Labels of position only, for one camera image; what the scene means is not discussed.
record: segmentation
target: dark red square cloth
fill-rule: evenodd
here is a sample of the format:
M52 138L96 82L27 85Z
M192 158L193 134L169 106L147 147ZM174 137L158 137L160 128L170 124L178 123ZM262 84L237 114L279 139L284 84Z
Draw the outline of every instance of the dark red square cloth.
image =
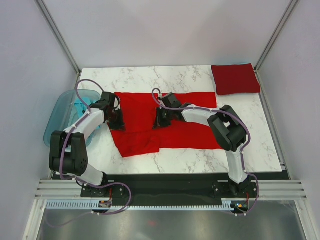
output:
M230 94L260 93L254 68L249 64L211 66L219 96Z
M158 105L151 93L115 94L120 98L125 131L114 130L111 134L122 157L157 153L161 148L221 149L212 130L198 123L173 120L171 126L153 129ZM192 92L175 96L182 104L217 107L214 92Z

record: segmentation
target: white panel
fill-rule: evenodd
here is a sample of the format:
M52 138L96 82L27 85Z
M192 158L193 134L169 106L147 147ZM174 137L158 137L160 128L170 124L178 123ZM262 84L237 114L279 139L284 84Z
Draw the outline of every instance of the white panel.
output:
M76 82L33 0L1 1L0 73L0 238L19 240L39 180L49 173L49 117Z
M297 5L260 69L288 169L320 224L320 1Z
M257 63L290 0L44 0L80 68Z

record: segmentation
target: folded red cloth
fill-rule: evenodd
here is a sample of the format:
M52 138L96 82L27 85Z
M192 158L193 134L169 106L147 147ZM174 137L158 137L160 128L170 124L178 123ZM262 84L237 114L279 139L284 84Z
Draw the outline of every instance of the folded red cloth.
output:
M171 126L153 129L156 108L151 93L115 93L120 98L125 131L111 131L114 143L122 157L157 153L170 149L220 149L212 130L204 125L171 121ZM182 103L216 108L214 92L175 94Z
M242 93L260 93L254 68L249 64L211 66L216 93L219 96Z

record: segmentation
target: marble tabletop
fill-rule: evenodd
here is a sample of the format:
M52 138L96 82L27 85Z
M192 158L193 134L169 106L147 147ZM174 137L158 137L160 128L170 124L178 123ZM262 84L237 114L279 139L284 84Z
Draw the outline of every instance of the marble tabletop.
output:
M99 83L106 92L150 93L160 88L168 93L215 92L211 66L159 66L85 68L81 79ZM91 82L79 89L101 93ZM281 172L281 165L257 93L217 96L218 107L230 105L247 125L252 141L244 150L246 169L250 172ZM107 174L184 174L227 173L224 150L160 149L132 157L121 157L107 125L95 131L87 148L92 166Z

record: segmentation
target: plastic bin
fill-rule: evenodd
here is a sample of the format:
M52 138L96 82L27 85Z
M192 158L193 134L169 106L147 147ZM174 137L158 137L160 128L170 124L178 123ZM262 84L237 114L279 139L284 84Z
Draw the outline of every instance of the plastic bin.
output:
M93 90L78 90L78 92L80 97L89 98L94 103L101 99L101 95ZM48 147L50 147L51 134L54 131L63 131L79 119L75 107L76 97L76 91L70 90L63 93L56 102L43 136L44 144ZM85 142L86 146L90 145L94 134L95 132L88 137Z

